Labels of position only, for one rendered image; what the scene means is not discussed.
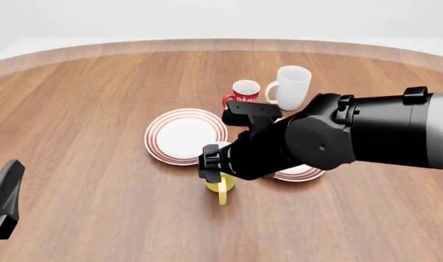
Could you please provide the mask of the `red mug with white print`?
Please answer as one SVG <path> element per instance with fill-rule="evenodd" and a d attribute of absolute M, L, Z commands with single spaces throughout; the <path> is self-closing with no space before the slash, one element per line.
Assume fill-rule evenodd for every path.
<path fill-rule="evenodd" d="M 260 93 L 260 89 L 260 85 L 253 80 L 244 79 L 234 82 L 232 85 L 232 92 L 223 97 L 223 108 L 227 108 L 228 100 L 255 102 Z"/>

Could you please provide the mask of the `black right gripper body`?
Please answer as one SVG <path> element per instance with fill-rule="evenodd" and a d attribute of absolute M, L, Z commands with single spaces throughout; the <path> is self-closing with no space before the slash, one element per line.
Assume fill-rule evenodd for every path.
<path fill-rule="evenodd" d="M 214 172 L 236 174 L 231 164 L 231 145 L 209 144 L 203 147 L 202 154 L 198 156 L 199 175 L 209 175 Z"/>

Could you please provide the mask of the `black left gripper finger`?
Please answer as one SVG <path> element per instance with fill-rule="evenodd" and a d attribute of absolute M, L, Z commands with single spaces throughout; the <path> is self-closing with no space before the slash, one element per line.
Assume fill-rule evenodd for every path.
<path fill-rule="evenodd" d="M 20 184 L 25 171 L 17 159 L 9 160 L 0 170 L 0 215 L 19 220 Z"/>

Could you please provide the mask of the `white plate with red rings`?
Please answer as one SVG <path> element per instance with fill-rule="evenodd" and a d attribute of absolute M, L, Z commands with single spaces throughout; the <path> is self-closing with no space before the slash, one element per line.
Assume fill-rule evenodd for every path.
<path fill-rule="evenodd" d="M 163 163 L 194 165 L 204 146 L 228 141 L 228 128 L 209 111 L 180 108 L 154 119 L 143 141 L 148 153 Z"/>
<path fill-rule="evenodd" d="M 297 167 L 291 167 L 287 170 L 276 172 L 274 178 L 278 180 L 285 180 L 287 182 L 299 183 L 313 180 L 324 173 L 324 170 L 302 164 Z"/>

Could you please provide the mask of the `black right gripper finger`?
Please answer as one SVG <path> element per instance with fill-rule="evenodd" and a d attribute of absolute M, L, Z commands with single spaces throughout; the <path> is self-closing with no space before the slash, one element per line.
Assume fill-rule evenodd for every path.
<path fill-rule="evenodd" d="M 207 183 L 220 183 L 221 173 L 219 170 L 198 170 L 199 177 L 205 179 Z"/>

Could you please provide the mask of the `yellow and white mug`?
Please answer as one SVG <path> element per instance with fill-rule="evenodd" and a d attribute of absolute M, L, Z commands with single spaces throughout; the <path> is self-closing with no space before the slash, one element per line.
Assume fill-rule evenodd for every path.
<path fill-rule="evenodd" d="M 236 184 L 236 178 L 234 176 L 221 173 L 221 182 L 219 183 L 208 183 L 206 180 L 205 185 L 210 191 L 214 191 L 218 194 L 219 205 L 226 205 L 228 191 L 230 191 Z"/>

